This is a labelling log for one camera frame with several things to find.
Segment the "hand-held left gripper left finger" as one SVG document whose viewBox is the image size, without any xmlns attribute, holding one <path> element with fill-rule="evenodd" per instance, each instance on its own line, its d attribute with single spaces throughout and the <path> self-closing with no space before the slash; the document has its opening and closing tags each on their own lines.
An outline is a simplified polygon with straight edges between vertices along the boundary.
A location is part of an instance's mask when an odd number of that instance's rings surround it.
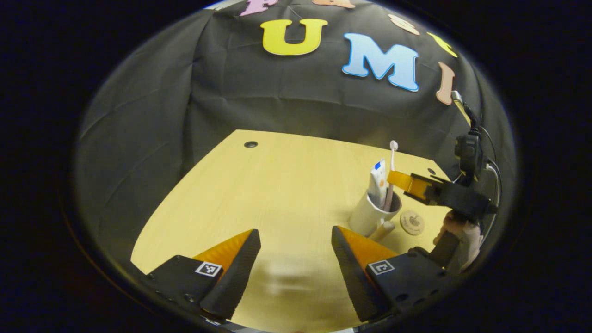
<svg viewBox="0 0 592 333">
<path fill-rule="evenodd" d="M 261 249 L 258 229 L 248 229 L 192 257 L 172 255 L 142 281 L 175 310 L 205 320 L 233 318 Z"/>
</svg>

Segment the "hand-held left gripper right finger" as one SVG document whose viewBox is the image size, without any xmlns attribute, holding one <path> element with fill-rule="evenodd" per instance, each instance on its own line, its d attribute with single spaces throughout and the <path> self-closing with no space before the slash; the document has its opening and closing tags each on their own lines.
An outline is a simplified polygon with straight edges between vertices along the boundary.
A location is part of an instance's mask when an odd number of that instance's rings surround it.
<svg viewBox="0 0 592 333">
<path fill-rule="evenodd" d="M 342 226 L 332 228 L 331 244 L 360 321 L 400 316 L 452 289 L 456 274 L 413 249 L 397 254 Z"/>
</svg>

